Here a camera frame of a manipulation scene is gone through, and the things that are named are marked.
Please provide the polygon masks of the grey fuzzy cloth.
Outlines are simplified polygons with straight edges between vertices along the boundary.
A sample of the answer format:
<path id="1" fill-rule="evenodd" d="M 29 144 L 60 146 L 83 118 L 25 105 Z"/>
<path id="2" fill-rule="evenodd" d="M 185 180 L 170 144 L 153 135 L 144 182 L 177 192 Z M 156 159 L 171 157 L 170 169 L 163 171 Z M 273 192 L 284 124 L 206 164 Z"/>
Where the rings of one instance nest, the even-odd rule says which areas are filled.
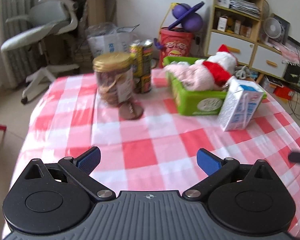
<path id="1" fill-rule="evenodd" d="M 247 66 L 237 66 L 237 67 L 235 67 L 234 76 L 237 79 L 240 79 L 240 80 L 245 80 L 245 79 L 249 78 L 250 77 L 249 67 L 247 67 Z"/>

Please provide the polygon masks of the white plush santa toy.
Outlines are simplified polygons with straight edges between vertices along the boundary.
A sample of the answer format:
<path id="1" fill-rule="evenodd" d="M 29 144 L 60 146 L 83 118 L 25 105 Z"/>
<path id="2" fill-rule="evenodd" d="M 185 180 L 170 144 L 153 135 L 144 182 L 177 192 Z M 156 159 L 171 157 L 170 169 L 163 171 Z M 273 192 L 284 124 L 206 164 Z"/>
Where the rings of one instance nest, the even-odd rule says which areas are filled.
<path id="1" fill-rule="evenodd" d="M 238 64 L 237 58 L 225 44 L 219 47 L 215 55 L 206 60 L 196 60 L 195 64 L 203 65 L 210 72 L 218 87 L 230 85 L 236 79 L 234 73 Z"/>

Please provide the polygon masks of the pink checkered tablecloth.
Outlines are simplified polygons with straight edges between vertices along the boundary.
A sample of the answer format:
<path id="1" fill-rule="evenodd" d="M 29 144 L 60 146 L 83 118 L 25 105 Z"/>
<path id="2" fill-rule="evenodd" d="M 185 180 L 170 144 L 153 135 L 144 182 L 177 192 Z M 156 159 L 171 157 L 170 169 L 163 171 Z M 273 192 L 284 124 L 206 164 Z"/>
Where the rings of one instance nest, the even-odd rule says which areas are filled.
<path id="1" fill-rule="evenodd" d="M 91 146 L 101 150 L 91 176 L 115 192 L 184 191 L 206 176 L 196 162 L 200 148 L 244 164 L 265 159 L 294 198 L 290 233 L 300 236 L 300 165 L 288 161 L 291 151 L 300 151 L 300 127 L 272 96 L 246 129 L 231 132 L 221 129 L 216 116 L 178 114 L 163 70 L 152 73 L 151 91 L 135 100 L 142 117 L 124 120 L 98 99 L 93 74 L 58 78 L 31 114 L 12 178 L 33 158 L 56 163 Z"/>

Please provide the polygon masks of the green plastic bin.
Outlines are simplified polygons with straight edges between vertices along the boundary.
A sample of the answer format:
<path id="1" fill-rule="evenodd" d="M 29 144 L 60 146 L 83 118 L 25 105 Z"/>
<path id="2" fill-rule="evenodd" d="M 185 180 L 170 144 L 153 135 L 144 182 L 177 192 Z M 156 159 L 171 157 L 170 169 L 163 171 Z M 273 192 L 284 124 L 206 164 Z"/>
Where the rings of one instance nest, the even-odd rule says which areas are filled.
<path id="1" fill-rule="evenodd" d="M 168 56 L 164 58 L 164 65 L 167 66 L 173 62 L 187 62 L 189 65 L 192 65 L 195 64 L 196 60 L 206 59 Z M 190 91 L 186 90 L 183 84 L 172 74 L 166 72 L 166 76 L 170 83 L 179 114 L 184 116 L 199 116 L 218 115 L 220 113 L 230 85 L 224 85 L 222 87 L 215 85 L 214 90 Z"/>

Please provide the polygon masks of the white blue milk carton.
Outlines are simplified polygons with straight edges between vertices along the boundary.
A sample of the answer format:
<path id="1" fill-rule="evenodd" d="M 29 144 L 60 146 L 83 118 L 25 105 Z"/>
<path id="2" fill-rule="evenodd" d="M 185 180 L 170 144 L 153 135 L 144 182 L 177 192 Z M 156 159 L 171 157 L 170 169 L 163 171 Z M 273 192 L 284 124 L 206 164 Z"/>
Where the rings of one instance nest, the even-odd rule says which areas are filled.
<path id="1" fill-rule="evenodd" d="M 265 96 L 265 91 L 257 83 L 233 80 L 218 115 L 221 129 L 245 129 Z"/>

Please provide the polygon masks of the gold lid cookie jar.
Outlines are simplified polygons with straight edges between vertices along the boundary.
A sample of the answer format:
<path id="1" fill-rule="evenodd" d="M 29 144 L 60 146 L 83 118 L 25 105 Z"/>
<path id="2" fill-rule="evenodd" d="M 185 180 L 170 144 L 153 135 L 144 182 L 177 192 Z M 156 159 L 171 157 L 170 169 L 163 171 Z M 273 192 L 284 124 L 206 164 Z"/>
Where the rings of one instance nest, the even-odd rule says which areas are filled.
<path id="1" fill-rule="evenodd" d="M 97 56 L 93 60 L 97 92 L 110 106 L 129 100 L 133 92 L 132 58 L 129 53 L 114 52 Z"/>

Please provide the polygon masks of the small white desk fan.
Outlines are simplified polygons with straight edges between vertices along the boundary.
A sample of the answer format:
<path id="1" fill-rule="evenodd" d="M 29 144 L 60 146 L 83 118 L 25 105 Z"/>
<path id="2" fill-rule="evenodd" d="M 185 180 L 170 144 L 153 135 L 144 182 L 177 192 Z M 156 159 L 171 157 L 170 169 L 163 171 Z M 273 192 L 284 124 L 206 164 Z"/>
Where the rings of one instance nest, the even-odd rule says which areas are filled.
<path id="1" fill-rule="evenodd" d="M 263 32 L 265 34 L 264 42 L 270 44 L 272 40 L 282 41 L 283 27 L 281 23 L 273 17 L 268 17 L 263 22 Z"/>

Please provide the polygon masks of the red chips bucket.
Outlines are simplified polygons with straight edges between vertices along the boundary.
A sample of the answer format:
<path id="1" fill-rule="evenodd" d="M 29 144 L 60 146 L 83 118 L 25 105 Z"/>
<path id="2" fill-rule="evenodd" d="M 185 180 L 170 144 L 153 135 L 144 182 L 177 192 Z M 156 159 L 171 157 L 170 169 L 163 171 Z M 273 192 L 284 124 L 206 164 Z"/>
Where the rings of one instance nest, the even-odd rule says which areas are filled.
<path id="1" fill-rule="evenodd" d="M 160 68 L 163 68 L 163 59 L 167 56 L 187 57 L 190 55 L 193 33 L 184 31 L 182 28 L 168 27 L 160 29 L 159 44 L 162 46 L 159 49 Z"/>

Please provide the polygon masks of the black yellow tin can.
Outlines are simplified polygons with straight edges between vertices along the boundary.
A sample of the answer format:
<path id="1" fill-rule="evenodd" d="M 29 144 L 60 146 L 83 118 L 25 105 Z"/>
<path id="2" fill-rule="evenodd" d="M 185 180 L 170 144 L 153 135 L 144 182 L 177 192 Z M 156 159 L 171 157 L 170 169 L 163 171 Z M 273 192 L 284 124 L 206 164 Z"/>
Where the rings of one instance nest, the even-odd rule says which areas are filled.
<path id="1" fill-rule="evenodd" d="M 152 40 L 135 40 L 130 45 L 134 80 L 134 93 L 144 94 L 151 90 Z"/>

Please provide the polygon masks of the wooden shelf cabinet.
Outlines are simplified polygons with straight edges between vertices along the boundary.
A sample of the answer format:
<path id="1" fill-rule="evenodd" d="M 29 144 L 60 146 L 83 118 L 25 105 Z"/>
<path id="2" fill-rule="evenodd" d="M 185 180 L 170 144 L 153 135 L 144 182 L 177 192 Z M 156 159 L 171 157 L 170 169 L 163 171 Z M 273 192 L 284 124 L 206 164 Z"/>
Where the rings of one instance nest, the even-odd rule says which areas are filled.
<path id="1" fill-rule="evenodd" d="M 211 56 L 221 45 L 226 45 L 237 58 L 262 75 L 282 79 L 287 65 L 280 51 L 263 44 L 259 34 L 262 29 L 261 14 L 264 0 L 248 0 L 257 13 L 236 9 L 231 0 L 206 0 L 207 28 L 204 55 Z"/>

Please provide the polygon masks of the purple bounce ball toy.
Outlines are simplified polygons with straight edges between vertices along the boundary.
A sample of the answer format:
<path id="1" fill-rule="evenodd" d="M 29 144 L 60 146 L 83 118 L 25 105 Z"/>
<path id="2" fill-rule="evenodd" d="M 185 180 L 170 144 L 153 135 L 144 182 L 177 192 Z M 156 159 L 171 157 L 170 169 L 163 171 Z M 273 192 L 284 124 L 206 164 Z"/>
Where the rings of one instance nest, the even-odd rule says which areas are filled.
<path id="1" fill-rule="evenodd" d="M 203 1 L 191 7 L 186 3 L 174 3 L 172 5 L 172 15 L 175 21 L 168 26 L 168 30 L 172 30 L 178 25 L 181 25 L 182 29 L 189 33 L 196 33 L 203 27 L 203 19 L 197 13 L 199 9 L 203 7 L 205 3 Z"/>

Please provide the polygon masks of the grey office chair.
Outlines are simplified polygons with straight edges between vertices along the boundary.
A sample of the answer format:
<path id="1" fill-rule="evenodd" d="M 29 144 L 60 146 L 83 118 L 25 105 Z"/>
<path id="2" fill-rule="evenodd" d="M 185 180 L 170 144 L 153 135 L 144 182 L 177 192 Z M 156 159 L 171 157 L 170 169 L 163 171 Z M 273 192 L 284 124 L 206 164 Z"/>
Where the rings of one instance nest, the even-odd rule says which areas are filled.
<path id="1" fill-rule="evenodd" d="M 5 53 L 14 49 L 23 48 L 37 44 L 42 46 L 44 39 L 49 36 L 58 36 L 75 30 L 78 26 L 76 16 L 77 5 L 73 0 L 38 0 L 38 4 L 32 7 L 27 15 L 18 15 L 6 20 L 7 23 L 15 21 L 26 21 L 31 28 L 6 40 L 1 46 L 1 52 Z M 51 83 L 56 80 L 55 73 L 68 72 L 70 70 L 79 72 L 79 65 L 72 64 L 47 64 L 40 67 L 33 74 L 26 77 L 27 87 L 21 97 L 23 105 L 28 103 L 28 94 L 43 79 Z"/>

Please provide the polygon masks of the wooden desk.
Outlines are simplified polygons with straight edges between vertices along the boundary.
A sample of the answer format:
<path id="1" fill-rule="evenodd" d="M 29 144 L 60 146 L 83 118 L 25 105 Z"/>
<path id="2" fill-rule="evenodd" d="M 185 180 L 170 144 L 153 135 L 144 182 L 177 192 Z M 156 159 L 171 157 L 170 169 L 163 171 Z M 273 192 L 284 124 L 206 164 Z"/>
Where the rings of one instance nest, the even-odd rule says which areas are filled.
<path id="1" fill-rule="evenodd" d="M 89 27 L 106 22 L 106 0 L 86 0 L 86 4 Z"/>

